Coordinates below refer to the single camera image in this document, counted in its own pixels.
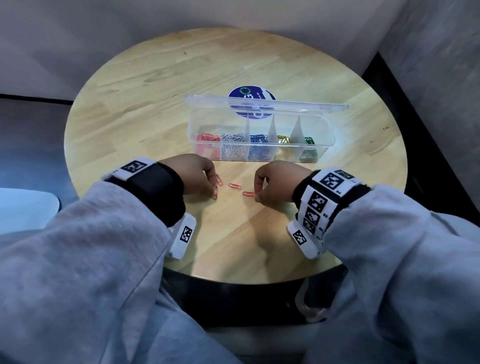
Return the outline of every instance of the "wood grain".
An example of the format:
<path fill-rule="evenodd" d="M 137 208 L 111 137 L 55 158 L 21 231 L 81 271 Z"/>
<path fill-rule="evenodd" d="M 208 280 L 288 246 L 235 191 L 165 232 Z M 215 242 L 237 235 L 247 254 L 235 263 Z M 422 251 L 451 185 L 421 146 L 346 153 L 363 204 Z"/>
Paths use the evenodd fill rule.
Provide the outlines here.
<path fill-rule="evenodd" d="M 65 157 L 82 196 L 100 175 L 136 156 L 163 159 L 191 153 L 187 93 L 228 95 L 259 85 L 277 99 L 346 103 L 331 114 L 336 144 L 312 169 L 344 168 L 369 185 L 404 190 L 407 156 L 395 120 L 378 95 L 343 64 L 304 44 L 261 31 L 195 29 L 138 44 L 102 66 L 85 84 L 69 114 Z M 204 279 L 260 284 L 298 279 L 339 261 L 306 259 L 287 233 L 293 204 L 265 207 L 253 190 L 260 162 L 215 162 L 224 186 L 218 199 L 186 197 L 197 229 L 180 261 L 166 267 Z"/>

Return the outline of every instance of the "circular sticker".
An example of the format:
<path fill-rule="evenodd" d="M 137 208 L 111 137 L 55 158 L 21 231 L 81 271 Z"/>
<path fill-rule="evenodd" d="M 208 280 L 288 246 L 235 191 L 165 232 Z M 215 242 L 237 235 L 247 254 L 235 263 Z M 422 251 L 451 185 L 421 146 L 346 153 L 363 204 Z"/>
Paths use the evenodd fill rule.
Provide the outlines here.
<path fill-rule="evenodd" d="M 272 95 L 270 91 L 266 88 L 258 86 L 240 86 L 233 89 L 228 97 L 242 97 L 242 98 L 256 98 L 260 100 L 276 100 L 275 96 Z M 272 110 L 267 106 L 230 106 L 233 109 L 242 109 L 242 110 L 252 110 L 253 112 L 237 112 L 238 115 L 243 116 L 244 118 L 249 119 L 265 119 L 271 116 L 271 114 L 266 114 L 264 110 Z"/>

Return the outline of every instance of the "black wristband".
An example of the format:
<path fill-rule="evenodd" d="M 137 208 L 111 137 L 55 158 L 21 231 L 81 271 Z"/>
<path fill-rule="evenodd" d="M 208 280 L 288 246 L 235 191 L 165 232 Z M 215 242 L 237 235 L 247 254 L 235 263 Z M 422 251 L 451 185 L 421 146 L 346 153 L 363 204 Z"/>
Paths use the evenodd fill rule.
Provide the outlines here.
<path fill-rule="evenodd" d="M 165 164 L 152 164 L 127 181 L 115 177 L 109 177 L 105 181 L 116 184 L 137 197 L 167 227 L 175 225 L 185 214 L 183 181 Z"/>
<path fill-rule="evenodd" d="M 307 186 L 311 186 L 318 192 L 321 192 L 325 197 L 331 199 L 332 201 L 335 201 L 338 206 L 330 216 L 330 222 L 327 225 L 328 228 L 341 210 L 348 207 L 352 202 L 358 200 L 360 197 L 365 196 L 368 192 L 370 192 L 371 188 L 367 185 L 359 184 L 358 186 L 353 187 L 341 198 L 332 191 L 329 191 L 325 187 L 321 186 L 319 183 L 312 180 L 312 178 L 318 172 L 320 172 L 320 170 L 313 171 L 310 176 L 308 176 L 299 183 L 299 185 L 293 191 L 292 200 L 295 203 L 295 206 L 300 209 L 301 197 L 303 196 L 303 193 L 305 192 Z"/>

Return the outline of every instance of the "hand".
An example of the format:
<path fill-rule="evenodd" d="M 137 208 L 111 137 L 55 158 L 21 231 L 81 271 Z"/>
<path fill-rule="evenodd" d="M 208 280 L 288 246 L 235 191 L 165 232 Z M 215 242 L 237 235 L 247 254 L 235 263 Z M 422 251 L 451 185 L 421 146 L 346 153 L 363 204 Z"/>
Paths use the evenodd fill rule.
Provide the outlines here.
<path fill-rule="evenodd" d="M 308 168 L 283 160 L 265 164 L 255 172 L 255 201 L 293 202 L 293 191 L 311 173 L 312 171 Z M 263 188 L 264 179 L 268 183 L 265 188 Z"/>
<path fill-rule="evenodd" d="M 212 197 L 216 173 L 211 160 L 198 154 L 180 154 L 159 162 L 169 166 L 180 176 L 184 185 L 183 194 Z"/>

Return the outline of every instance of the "pink paper clip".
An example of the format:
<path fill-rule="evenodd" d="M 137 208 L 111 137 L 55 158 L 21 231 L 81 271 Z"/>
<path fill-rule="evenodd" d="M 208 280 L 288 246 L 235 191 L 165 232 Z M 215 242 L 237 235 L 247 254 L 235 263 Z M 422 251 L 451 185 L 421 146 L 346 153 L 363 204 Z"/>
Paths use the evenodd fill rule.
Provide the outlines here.
<path fill-rule="evenodd" d="M 239 184 L 229 183 L 228 186 L 231 188 L 236 188 L 237 190 L 241 190 L 241 186 Z"/>

